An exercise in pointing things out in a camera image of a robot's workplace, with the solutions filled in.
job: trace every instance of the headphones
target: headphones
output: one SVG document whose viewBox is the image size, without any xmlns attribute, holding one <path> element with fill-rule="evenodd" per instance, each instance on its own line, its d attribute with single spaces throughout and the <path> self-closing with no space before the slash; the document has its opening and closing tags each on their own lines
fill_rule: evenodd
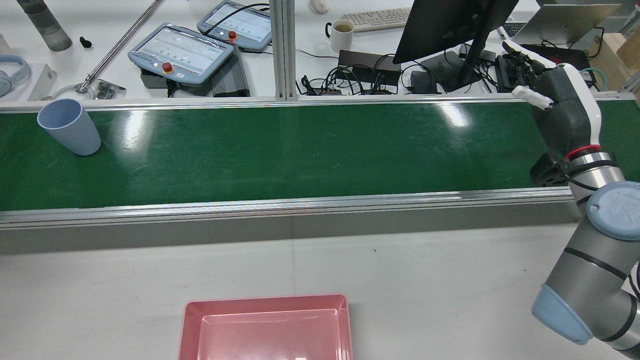
<svg viewBox="0 0 640 360">
<path fill-rule="evenodd" d="M 20 69 L 11 76 L 0 70 L 0 97 L 2 97 L 11 91 L 11 88 L 17 83 L 28 78 L 31 74 L 31 69 L 29 64 L 17 55 L 0 55 L 0 63 L 17 63 L 20 65 Z"/>
</svg>

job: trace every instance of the water bottle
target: water bottle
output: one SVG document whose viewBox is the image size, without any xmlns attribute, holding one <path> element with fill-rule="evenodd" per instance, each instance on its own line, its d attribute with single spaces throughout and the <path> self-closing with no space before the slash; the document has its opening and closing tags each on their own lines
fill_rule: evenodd
<svg viewBox="0 0 640 360">
<path fill-rule="evenodd" d="M 66 50 L 71 46 L 71 39 L 60 27 L 44 0 L 17 0 L 27 14 L 40 36 L 52 51 Z"/>
</svg>

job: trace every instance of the pink tray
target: pink tray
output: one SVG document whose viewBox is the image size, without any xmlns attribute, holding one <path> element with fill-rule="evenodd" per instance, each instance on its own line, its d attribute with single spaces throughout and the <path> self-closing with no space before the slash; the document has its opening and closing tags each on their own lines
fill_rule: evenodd
<svg viewBox="0 0 640 360">
<path fill-rule="evenodd" d="M 179 360 L 352 360 L 341 294 L 192 301 Z"/>
</svg>

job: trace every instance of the light blue cup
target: light blue cup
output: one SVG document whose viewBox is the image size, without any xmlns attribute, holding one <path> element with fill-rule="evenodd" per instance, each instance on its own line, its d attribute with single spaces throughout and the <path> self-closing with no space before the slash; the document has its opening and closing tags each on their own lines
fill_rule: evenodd
<svg viewBox="0 0 640 360">
<path fill-rule="evenodd" d="M 56 100 L 42 108 L 38 125 L 78 155 L 91 155 L 100 149 L 98 130 L 82 105 L 73 99 Z"/>
</svg>

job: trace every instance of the light blue joint cap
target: light blue joint cap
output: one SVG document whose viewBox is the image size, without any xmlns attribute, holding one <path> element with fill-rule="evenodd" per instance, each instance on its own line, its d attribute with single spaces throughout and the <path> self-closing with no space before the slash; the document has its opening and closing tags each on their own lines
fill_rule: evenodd
<svg viewBox="0 0 640 360">
<path fill-rule="evenodd" d="M 531 312 L 549 329 L 578 345 L 586 344 L 593 337 L 587 324 L 546 284 L 542 284 Z"/>
<path fill-rule="evenodd" d="M 640 241 L 640 185 L 618 181 L 601 187 L 589 199 L 587 216 L 605 235 Z"/>
</svg>

